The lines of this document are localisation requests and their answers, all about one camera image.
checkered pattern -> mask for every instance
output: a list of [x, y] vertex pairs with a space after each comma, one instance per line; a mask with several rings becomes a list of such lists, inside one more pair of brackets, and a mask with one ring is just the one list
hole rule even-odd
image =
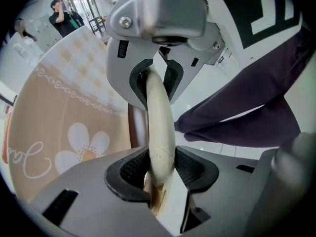
[[106, 50], [105, 44], [84, 26], [54, 45], [40, 62], [91, 100], [124, 112], [127, 102], [114, 91], [106, 77]]

black shirt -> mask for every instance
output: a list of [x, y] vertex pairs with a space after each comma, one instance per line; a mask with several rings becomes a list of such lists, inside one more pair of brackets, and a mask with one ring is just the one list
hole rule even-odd
[[53, 15], [49, 17], [50, 23], [59, 31], [62, 37], [67, 36], [69, 33], [72, 33], [76, 28], [70, 22], [71, 17], [68, 13], [64, 12], [64, 21], [56, 23], [56, 19], [59, 16], [59, 12], [54, 12]]

flower pattern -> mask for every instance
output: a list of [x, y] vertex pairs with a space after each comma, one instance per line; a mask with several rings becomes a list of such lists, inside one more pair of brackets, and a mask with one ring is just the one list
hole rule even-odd
[[55, 157], [55, 167], [59, 174], [76, 164], [104, 155], [110, 139], [106, 132], [97, 132], [90, 141], [89, 132], [82, 123], [74, 123], [68, 130], [68, 141], [75, 152], [60, 151]]

man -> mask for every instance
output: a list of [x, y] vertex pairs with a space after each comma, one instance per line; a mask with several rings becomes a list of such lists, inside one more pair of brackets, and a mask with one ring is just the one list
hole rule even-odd
[[54, 0], [51, 2], [50, 7], [54, 10], [54, 14], [49, 17], [49, 21], [62, 37], [79, 28], [73, 17], [64, 11], [64, 2], [62, 0]]

purple pants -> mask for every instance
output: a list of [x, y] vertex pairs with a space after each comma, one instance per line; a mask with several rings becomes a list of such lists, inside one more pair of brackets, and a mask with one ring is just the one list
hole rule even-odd
[[[295, 36], [244, 68], [223, 88], [182, 114], [175, 130], [188, 141], [275, 147], [300, 133], [284, 94], [315, 50], [312, 33]], [[221, 122], [264, 105], [244, 116]]]

